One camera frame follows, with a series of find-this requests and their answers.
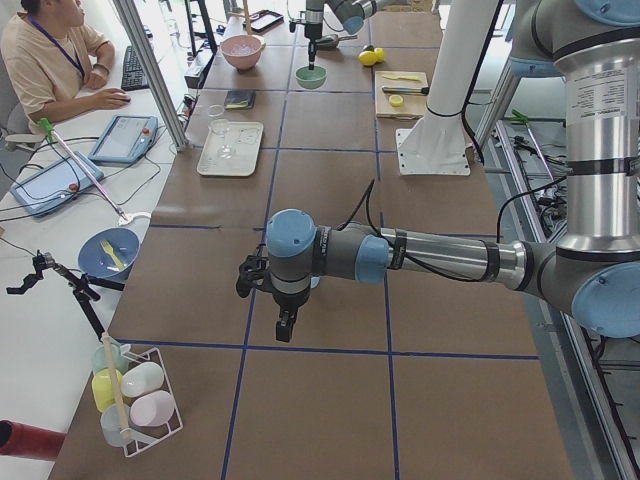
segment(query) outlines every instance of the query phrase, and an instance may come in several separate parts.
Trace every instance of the beige shirt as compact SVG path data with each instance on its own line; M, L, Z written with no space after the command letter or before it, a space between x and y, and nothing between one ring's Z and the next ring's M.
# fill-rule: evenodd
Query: beige shirt
M46 103L73 99L82 88L83 78L64 54L42 32L26 22L23 13L14 15L4 27L0 50L13 88L27 115L42 110ZM107 38L83 25L70 30L66 38L56 39L71 58L80 60L85 73L91 71L89 55ZM33 132L40 128L29 121Z

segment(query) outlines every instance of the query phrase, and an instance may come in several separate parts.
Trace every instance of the lanyard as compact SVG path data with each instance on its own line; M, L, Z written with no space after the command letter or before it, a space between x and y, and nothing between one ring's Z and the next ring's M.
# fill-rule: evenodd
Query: lanyard
M53 38L53 36L51 36L51 34L47 32L42 25L36 22L31 15L28 15L27 19L29 20L29 22L31 22L31 25L33 25L38 30L40 30L40 32L45 37L47 37L51 43L53 43L56 47L58 47L58 50L60 50L62 54L65 56L65 58L69 60L69 63L71 63L71 65L73 65L80 72L80 75L84 79L84 68L82 68L82 64L80 63L80 59L78 58L78 52L74 51L74 53L76 54L76 59L74 60L73 58L71 58L71 56L69 56L67 51L64 48L62 48L62 45L60 45L58 41L55 38Z

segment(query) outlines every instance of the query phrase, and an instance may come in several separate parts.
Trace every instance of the black tripod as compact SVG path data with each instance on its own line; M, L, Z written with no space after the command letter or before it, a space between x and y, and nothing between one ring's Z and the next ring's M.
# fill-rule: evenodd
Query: black tripod
M102 278L95 278L87 274L82 274L80 277L71 272L67 267L56 263L50 253L40 253L33 257L33 268L36 273L30 273L22 280L22 286L20 287L7 287L7 293L9 295L24 295L27 290L33 287L38 281L44 278L42 272L48 268L52 268L58 275L64 277L69 286L73 288L73 296L80 304L80 308L87 316L93 331L96 332L98 340L102 339L104 333L104 327L98 320L96 312L91 306L91 300L97 302L100 300L100 295L91 289L89 285L98 285L100 287L110 288L112 290L124 290L124 284L113 282L111 280L104 280Z

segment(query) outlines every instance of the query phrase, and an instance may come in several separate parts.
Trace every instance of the bowl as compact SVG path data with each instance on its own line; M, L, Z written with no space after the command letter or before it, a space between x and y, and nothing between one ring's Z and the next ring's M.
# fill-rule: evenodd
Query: bowl
M225 60L238 70L253 68L262 54L263 43L253 35L236 35L220 44Z
M315 66L313 70L309 70L309 67L302 67L296 70L296 80L298 85L307 90L313 90L324 85L327 79L327 71L319 66Z
M122 262L122 270L116 260L105 250L113 249L117 260ZM122 282L129 277L133 262L140 251L138 236L128 228L110 228L96 233L85 242L78 253L78 266L87 275L114 282Z

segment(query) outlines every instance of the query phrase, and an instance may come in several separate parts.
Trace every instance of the white desk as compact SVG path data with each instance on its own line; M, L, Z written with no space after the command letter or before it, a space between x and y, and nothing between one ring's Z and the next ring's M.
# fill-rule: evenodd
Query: white desk
M119 87L122 72L122 52L116 59L108 86ZM162 70L177 107L184 93L175 57L162 58ZM131 104L120 110L96 111L81 115L56 126L65 139L99 136L115 114L156 115L164 122L149 89L130 92ZM74 149L88 152L93 143L79 143ZM173 163L175 150L168 133L162 134L148 153L161 171L123 206L125 212L153 211ZM32 160L47 165L58 157L50 149L38 153ZM105 175L121 167L101 167ZM115 202L126 200L145 182L157 167L145 159L126 171L103 180ZM20 179L32 175L27 169ZM18 206L11 194L0 201L0 209ZM26 218L3 222L2 218L25 215L22 208L0 213L0 225L6 240L33 252L50 252L58 263L77 268L77 254L82 244L95 233L117 226L118 216L102 198L80 196L58 211L41 219ZM149 225L138 219L129 225L142 240ZM20 286L22 279L33 273L31 256L0 242L0 416L3 419L31 424L41 428L66 432L80 395L91 373L91 355L99 346L98 339L72 294L67 282L52 270L46 270L44 280L25 295L7 295L8 286ZM96 287L102 299L92 302L96 314L108 327L120 293ZM48 477L53 463L0 456L0 480L36 480Z

